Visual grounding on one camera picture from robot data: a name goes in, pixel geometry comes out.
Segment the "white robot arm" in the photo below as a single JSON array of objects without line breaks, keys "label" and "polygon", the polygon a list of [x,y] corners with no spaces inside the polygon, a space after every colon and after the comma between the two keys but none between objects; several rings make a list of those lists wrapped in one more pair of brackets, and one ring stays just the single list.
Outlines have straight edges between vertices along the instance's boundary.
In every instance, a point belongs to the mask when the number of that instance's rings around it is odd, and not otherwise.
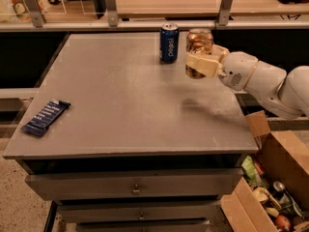
[{"label": "white robot arm", "polygon": [[290,72],[242,51],[230,52],[214,44],[210,54],[187,52],[186,65],[205,77],[217,77],[223,85],[251,95],[271,113],[295,119],[309,116],[309,67]]}]

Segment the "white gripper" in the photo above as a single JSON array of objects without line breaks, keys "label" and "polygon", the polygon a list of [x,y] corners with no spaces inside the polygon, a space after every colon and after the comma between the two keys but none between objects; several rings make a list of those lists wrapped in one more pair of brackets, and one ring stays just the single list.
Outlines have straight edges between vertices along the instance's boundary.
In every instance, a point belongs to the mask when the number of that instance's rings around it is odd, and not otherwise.
[{"label": "white gripper", "polygon": [[250,54],[214,44],[212,55],[186,53],[185,73],[190,78],[217,77],[227,87],[241,91],[253,73],[258,59]]}]

